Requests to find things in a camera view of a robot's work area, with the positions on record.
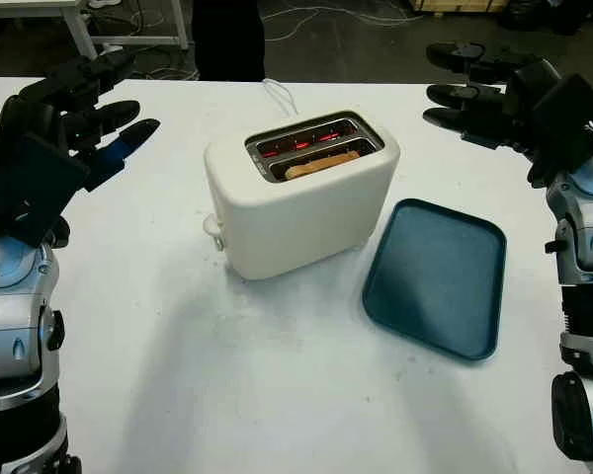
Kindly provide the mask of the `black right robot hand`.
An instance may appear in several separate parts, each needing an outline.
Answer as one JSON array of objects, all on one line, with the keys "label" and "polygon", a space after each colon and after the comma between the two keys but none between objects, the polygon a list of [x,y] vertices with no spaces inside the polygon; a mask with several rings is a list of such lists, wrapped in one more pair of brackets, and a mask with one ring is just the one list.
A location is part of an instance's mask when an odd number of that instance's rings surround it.
[{"label": "black right robot hand", "polygon": [[548,186],[593,157],[593,88],[580,75],[562,76],[546,59],[476,42],[436,42],[428,60],[463,74],[466,84],[433,84],[428,122],[486,148],[512,148],[532,164],[528,181]]}]

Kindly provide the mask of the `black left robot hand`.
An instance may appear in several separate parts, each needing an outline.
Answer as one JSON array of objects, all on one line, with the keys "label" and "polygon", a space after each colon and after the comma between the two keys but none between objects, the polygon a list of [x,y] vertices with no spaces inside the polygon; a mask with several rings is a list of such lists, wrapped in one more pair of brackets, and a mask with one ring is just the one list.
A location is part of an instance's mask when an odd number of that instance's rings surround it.
[{"label": "black left robot hand", "polygon": [[134,57],[121,51],[79,56],[9,97],[0,113],[0,178],[16,175],[24,156],[16,142],[26,134],[85,168],[79,189],[92,192],[122,171],[160,125],[155,118],[138,120],[140,104],[134,100],[97,106],[133,66]]}]

